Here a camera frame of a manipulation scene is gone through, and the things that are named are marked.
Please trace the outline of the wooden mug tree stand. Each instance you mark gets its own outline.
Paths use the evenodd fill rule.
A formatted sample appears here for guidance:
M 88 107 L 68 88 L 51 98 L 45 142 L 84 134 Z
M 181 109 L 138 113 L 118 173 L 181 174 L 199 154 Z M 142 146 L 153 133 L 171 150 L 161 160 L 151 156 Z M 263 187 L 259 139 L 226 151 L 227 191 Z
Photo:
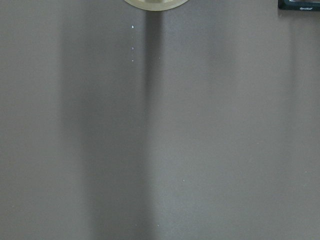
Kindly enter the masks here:
M 188 0 L 125 0 L 125 2 L 138 9 L 160 12 L 177 8 Z

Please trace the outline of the black glass rack tray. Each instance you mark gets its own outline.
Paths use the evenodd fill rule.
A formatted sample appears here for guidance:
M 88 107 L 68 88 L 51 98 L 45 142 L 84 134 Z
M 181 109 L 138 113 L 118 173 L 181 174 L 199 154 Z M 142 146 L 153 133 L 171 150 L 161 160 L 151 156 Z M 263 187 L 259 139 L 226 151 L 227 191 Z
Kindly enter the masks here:
M 320 0 L 278 0 L 281 10 L 320 11 Z

